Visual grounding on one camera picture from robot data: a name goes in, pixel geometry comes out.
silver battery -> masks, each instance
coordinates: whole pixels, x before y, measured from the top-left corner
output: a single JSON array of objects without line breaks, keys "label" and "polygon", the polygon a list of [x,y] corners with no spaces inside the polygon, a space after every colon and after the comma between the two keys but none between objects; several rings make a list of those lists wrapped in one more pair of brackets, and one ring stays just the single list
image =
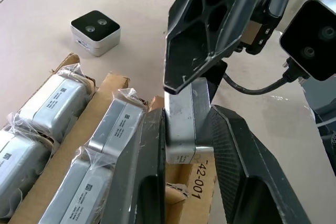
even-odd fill
[{"label": "silver battery", "polygon": [[112,171],[105,167],[75,160],[39,224],[92,223],[101,210],[111,177]]},{"label": "silver battery", "polygon": [[0,220],[9,219],[43,171],[50,150],[42,143],[0,131]]},{"label": "silver battery", "polygon": [[86,103],[84,84],[54,74],[22,107],[19,117],[61,142]]},{"label": "silver battery", "polygon": [[178,95],[165,92],[166,161],[202,163],[213,155],[212,140],[202,135],[210,111],[206,78],[198,78]]},{"label": "silver battery", "polygon": [[89,141],[97,152],[119,157],[144,114],[142,108],[114,99]]}]

battery pack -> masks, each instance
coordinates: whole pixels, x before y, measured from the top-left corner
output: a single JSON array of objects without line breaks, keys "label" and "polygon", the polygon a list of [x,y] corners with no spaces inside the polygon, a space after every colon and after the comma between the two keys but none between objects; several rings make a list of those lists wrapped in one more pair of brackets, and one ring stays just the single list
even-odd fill
[{"label": "battery pack", "polygon": [[42,143],[0,131],[0,220],[8,220],[50,158]]},{"label": "battery pack", "polygon": [[90,139],[89,147],[118,158],[136,131],[143,114],[142,108],[113,99]]},{"label": "battery pack", "polygon": [[212,140],[202,134],[210,111],[206,78],[198,78],[177,95],[165,92],[166,161],[202,163],[213,155]]},{"label": "battery pack", "polygon": [[19,117],[60,143],[86,99],[84,84],[54,74],[22,107]]},{"label": "battery pack", "polygon": [[76,159],[39,224],[92,223],[111,178],[111,170]]}]

cardboard box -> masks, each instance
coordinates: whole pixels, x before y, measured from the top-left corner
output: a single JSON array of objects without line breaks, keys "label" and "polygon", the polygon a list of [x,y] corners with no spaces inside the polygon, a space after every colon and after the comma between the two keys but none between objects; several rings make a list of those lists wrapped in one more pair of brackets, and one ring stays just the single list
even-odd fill
[{"label": "cardboard box", "polygon": [[[70,54],[56,69],[79,62],[79,57]],[[60,186],[74,157],[75,151],[92,136],[112,101],[112,91],[127,88],[129,79],[109,73],[100,88],[62,142],[44,172],[20,204],[10,224],[36,224],[39,222],[55,192]]]},{"label": "cardboard box", "polygon": [[[163,108],[163,97],[156,96],[150,111]],[[207,224],[216,182],[215,160],[205,164],[171,165],[166,163],[166,183],[183,184],[188,188],[186,200],[166,200],[166,224]]]}]

white table surface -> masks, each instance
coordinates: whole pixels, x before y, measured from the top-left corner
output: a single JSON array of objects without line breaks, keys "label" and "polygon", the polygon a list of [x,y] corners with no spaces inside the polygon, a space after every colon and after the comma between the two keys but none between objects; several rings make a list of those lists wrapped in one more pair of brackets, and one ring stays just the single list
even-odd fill
[{"label": "white table surface", "polygon": [[[139,96],[163,95],[167,14],[174,0],[4,0],[0,3],[0,123],[16,111],[69,52],[81,56],[86,75],[101,83],[110,71],[131,78]],[[71,40],[70,22],[99,10],[121,25],[120,45],[96,58]],[[286,54],[272,36],[257,56],[234,54],[228,73],[240,85],[262,88],[284,72]],[[300,85],[260,97],[226,83],[214,103],[237,111],[275,155],[312,223],[336,222],[336,178]],[[218,188],[210,223],[223,223]]]}]

black cable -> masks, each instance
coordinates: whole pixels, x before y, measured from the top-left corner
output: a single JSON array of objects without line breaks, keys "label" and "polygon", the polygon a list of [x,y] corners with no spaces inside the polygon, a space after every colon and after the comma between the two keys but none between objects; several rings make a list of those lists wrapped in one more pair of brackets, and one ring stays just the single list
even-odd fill
[{"label": "black cable", "polygon": [[282,77],[280,80],[274,82],[268,87],[265,87],[263,89],[257,89],[257,90],[251,90],[251,89],[245,89],[244,87],[238,85],[235,83],[226,73],[223,75],[223,79],[235,90],[239,91],[240,93],[243,94],[250,94],[250,95],[260,95],[260,94],[266,94],[268,92],[271,92],[282,85],[288,83],[288,80],[284,77]]}]

